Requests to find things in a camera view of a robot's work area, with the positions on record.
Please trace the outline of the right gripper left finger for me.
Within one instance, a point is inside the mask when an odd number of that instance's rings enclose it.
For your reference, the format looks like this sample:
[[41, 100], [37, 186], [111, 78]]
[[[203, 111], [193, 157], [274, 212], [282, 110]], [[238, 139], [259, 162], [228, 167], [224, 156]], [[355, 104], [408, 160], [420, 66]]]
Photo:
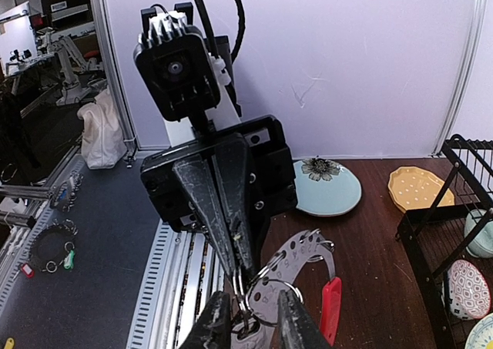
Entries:
[[179, 349], [230, 349], [230, 295], [214, 292]]

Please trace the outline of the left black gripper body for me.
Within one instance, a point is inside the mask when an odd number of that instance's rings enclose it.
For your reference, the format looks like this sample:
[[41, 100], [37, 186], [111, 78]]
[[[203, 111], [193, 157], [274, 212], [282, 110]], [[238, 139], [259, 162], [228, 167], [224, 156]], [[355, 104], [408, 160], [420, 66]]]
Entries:
[[140, 178], [161, 220], [176, 232], [202, 232], [215, 195], [228, 228], [245, 227], [261, 245], [271, 217], [297, 205], [290, 148], [274, 116], [147, 156]]

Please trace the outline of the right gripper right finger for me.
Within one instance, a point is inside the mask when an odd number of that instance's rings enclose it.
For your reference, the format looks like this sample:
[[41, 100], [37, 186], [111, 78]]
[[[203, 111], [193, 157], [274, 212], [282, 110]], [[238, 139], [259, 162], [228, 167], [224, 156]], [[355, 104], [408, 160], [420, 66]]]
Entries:
[[325, 348], [326, 339], [292, 290], [282, 290], [277, 300], [278, 332], [282, 348]]

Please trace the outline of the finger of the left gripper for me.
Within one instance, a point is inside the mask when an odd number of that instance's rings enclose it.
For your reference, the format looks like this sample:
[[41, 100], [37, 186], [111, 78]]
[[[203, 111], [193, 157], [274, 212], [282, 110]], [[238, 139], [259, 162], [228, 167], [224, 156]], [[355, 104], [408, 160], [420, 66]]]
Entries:
[[237, 262], [209, 164], [201, 158], [181, 159], [173, 164], [173, 173], [208, 231], [226, 276], [232, 280]]
[[218, 144], [212, 158], [216, 188], [237, 262], [236, 271], [242, 270], [245, 274], [253, 274], [257, 268], [249, 220], [249, 160], [249, 146], [239, 134], [228, 136]]

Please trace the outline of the grey keyring organiser red handle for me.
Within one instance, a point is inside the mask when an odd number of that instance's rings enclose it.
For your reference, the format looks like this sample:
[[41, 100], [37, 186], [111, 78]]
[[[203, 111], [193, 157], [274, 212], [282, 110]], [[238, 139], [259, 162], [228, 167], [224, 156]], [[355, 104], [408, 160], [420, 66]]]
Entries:
[[318, 229], [301, 231], [286, 241], [249, 286], [240, 288], [241, 307], [245, 310], [246, 322], [248, 317], [254, 317], [261, 328], [252, 338], [237, 344], [231, 343], [231, 347], [270, 348], [275, 333], [279, 334], [279, 293], [282, 290], [292, 290], [304, 305], [308, 294], [297, 286], [296, 279], [313, 263], [320, 263], [326, 269], [323, 273], [326, 281], [316, 291], [316, 296], [322, 303], [320, 321], [312, 319], [326, 339], [325, 348], [332, 348], [337, 336], [342, 295], [342, 282], [336, 274], [333, 252], [334, 243], [326, 239]]

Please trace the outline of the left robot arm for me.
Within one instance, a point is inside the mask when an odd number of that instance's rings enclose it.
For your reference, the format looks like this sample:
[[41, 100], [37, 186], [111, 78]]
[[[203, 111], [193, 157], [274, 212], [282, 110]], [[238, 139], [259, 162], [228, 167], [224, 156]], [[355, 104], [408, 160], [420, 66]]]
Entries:
[[200, 37], [141, 38], [134, 61], [170, 142], [140, 169], [151, 203], [173, 230], [204, 233], [228, 277], [253, 278], [271, 218], [297, 202], [280, 121], [239, 120]]

